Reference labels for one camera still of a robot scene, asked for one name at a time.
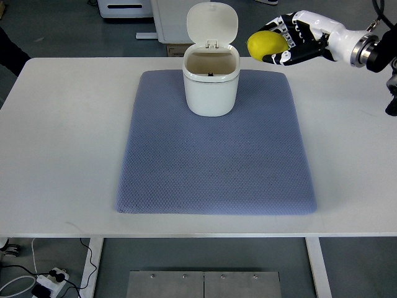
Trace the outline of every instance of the robot finger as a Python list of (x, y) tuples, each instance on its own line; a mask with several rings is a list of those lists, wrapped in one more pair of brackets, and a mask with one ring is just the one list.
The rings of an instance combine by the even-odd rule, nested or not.
[(290, 48), (282, 53), (273, 55), (265, 55), (262, 58), (263, 62), (273, 63), (278, 65), (294, 65), (319, 56), (324, 55), (324, 47), (318, 41), (303, 43), (299, 46)]
[(292, 23), (293, 16), (296, 12), (291, 14), (284, 14), (282, 16), (276, 17), (274, 20), (268, 22), (265, 26), (260, 28), (258, 31), (274, 31), (280, 34), (288, 32), (288, 29), (294, 27)]

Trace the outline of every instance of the white table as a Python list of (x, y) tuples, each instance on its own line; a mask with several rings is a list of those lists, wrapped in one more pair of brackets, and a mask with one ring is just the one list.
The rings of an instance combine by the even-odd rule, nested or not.
[[(322, 58), (288, 67), (241, 59), (242, 69), (288, 78), (315, 213), (117, 213), (140, 76), (181, 66), (182, 58), (30, 60), (0, 110), (0, 237), (306, 237), (314, 257), (317, 237), (397, 236), (397, 119), (384, 112), (391, 70), (374, 74)], [(316, 260), (315, 279), (324, 273)]]

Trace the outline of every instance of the blue mat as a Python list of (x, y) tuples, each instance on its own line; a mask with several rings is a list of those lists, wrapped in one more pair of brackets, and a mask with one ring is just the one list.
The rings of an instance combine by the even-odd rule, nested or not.
[(201, 117), (187, 107), (181, 70), (143, 73), (116, 210), (237, 215), (315, 211), (284, 74), (242, 70), (232, 111)]

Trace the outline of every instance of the cable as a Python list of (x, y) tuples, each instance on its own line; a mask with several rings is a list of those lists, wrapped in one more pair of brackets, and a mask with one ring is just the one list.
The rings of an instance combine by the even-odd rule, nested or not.
[(36, 283), (36, 278), (34, 276), (30, 276), (30, 275), (19, 276), (18, 278), (14, 278), (12, 281), (7, 282), (5, 285), (3, 285), (3, 287), (0, 287), (0, 292), (2, 290), (4, 290), (7, 286), (12, 284), (14, 281), (17, 281), (17, 280), (22, 279), (22, 278), (32, 278), (33, 279), (33, 283), (27, 289), (24, 289), (23, 291), (20, 291), (20, 292), (18, 292), (16, 294), (9, 295), (9, 296), (0, 296), (0, 298), (10, 298), (10, 297), (18, 296), (19, 294), (22, 294), (22, 293), (30, 290)]
[[(32, 253), (33, 253), (33, 262), (35, 263), (34, 250), (33, 250), (33, 241), (34, 241), (34, 240), (35, 240), (35, 238), (32, 240)], [(88, 275), (87, 284), (86, 284), (84, 287), (78, 287), (78, 286), (76, 286), (73, 282), (68, 281), (68, 280), (65, 278), (65, 281), (66, 281), (68, 284), (71, 284), (72, 286), (69, 287), (69, 288), (67, 288), (66, 291), (65, 291), (65, 293), (64, 293), (60, 298), (63, 298), (63, 297), (66, 295), (66, 293), (68, 292), (68, 290), (69, 290), (69, 289), (72, 289), (72, 288), (75, 288), (75, 289), (76, 289), (76, 292), (77, 292), (79, 298), (81, 298), (80, 293), (79, 293), (79, 290), (82, 290), (82, 289), (85, 289), (86, 287), (88, 287), (88, 285), (89, 285), (89, 280), (90, 280), (91, 276), (94, 274), (94, 272), (96, 272), (96, 271), (98, 270), (98, 267), (92, 262), (92, 255), (93, 255), (92, 249), (91, 249), (89, 246), (85, 245), (85, 244), (83, 243), (83, 241), (81, 240), (81, 238), (80, 238), (80, 243), (82, 244), (82, 246), (85, 246), (85, 247), (89, 250), (89, 252), (90, 252), (89, 262), (90, 262), (91, 265), (93, 265), (94, 270), (93, 270), (93, 272), (91, 272), (90, 275)], [(22, 268), (23, 270), (25, 270), (26, 272), (28, 272), (30, 275), (32, 275), (32, 276), (25, 276), (25, 277), (30, 277), (30, 278), (34, 278), (34, 277), (33, 277), (34, 275), (49, 274), (49, 273), (33, 273), (33, 272), (30, 272), (27, 268), (25, 268), (25, 267), (23, 267), (23, 266), (21, 266), (21, 265), (6, 265), (6, 266), (0, 265), (0, 268), (10, 268), (10, 267)], [(1, 288), (1, 289), (0, 289), (0, 292), (1, 292), (1, 290), (3, 290), (6, 286), (8, 286), (10, 283), (6, 284), (3, 288)]]
[(3, 266), (3, 265), (0, 265), (0, 268), (10, 268), (10, 267), (19, 267), (19, 268), (22, 268), (23, 270), (25, 270), (26, 272), (28, 272), (30, 275), (44, 275), (44, 274), (48, 274), (48, 272), (46, 272), (46, 273), (33, 273), (33, 272), (30, 272), (28, 269), (26, 269), (25, 267), (23, 267), (23, 266), (21, 266), (21, 265), (6, 265), (6, 266)]
[(33, 249), (33, 241), (35, 241), (36, 238), (33, 238), (32, 240), (32, 255), (33, 255), (33, 264), (35, 265), (35, 271), (37, 272), (36, 268), (36, 260), (35, 260), (35, 250)]
[(67, 283), (69, 283), (69, 284), (72, 284), (73, 287), (67, 288), (66, 291), (65, 291), (65, 293), (64, 293), (60, 298), (64, 298), (64, 296), (65, 296), (66, 293), (69, 291), (69, 289), (72, 289), (72, 288), (75, 288), (75, 289), (76, 289), (76, 292), (77, 292), (78, 296), (80, 297), (79, 290), (85, 289), (85, 288), (89, 285), (89, 279), (90, 279), (91, 276), (94, 274), (94, 272), (98, 270), (98, 267), (92, 262), (92, 249), (91, 249), (89, 246), (85, 245), (85, 244), (83, 243), (83, 241), (81, 240), (81, 238), (80, 238), (80, 243), (82, 244), (82, 246), (85, 246), (85, 247), (88, 248), (88, 250), (90, 251), (89, 262), (90, 262), (91, 265), (93, 265), (93, 267), (94, 267), (95, 269), (93, 270), (93, 272), (91, 272), (90, 275), (88, 275), (87, 284), (86, 284), (86, 286), (84, 286), (84, 287), (77, 287), (75, 284), (73, 284), (72, 282), (70, 282), (70, 281), (68, 281), (68, 280), (65, 279), (65, 281), (66, 281)]
[(383, 14), (383, 11), (385, 10), (385, 0), (380, 0), (380, 7), (377, 0), (372, 0), (372, 5), (378, 14), (377, 20), (382, 20), (389, 28), (392, 29), (394, 27), (393, 23), (390, 22), (390, 20)]

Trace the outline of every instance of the gray floor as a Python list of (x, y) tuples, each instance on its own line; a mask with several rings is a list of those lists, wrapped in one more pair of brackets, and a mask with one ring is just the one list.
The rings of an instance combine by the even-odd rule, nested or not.
[[(253, 32), (288, 12), (310, 10), (351, 30), (365, 29), (375, 18), (371, 0), (279, 0), (278, 6), (253, 0), (220, 2), (238, 13), (239, 32), (233, 45), (241, 56), (248, 56), (245, 42)], [(104, 20), (86, 0), (5, 3), (0, 26), (31, 57), (166, 56), (165, 45), (135, 40), (137, 32), (155, 31), (152, 19)], [(386, 1), (385, 14), (396, 22), (395, 0)], [(376, 33), (382, 36), (385, 31), (382, 24)], [(0, 106), (15, 80), (0, 67)], [(5, 261), (32, 269), (30, 240), (19, 241), (24, 243), (23, 255)], [(40, 269), (62, 266), (79, 284), (87, 251), (78, 239), (36, 240), (35, 244), (37, 254), (45, 256), (37, 259)], [(397, 239), (326, 238), (321, 245), (333, 297), (397, 297)], [(129, 270), (182, 268), (278, 271), (284, 298), (315, 296), (303, 239), (110, 239), (104, 243), (96, 297), (124, 298)], [(14, 269), (2, 269), (0, 287), (16, 274)], [(65, 297), (76, 295), (69, 292)]]

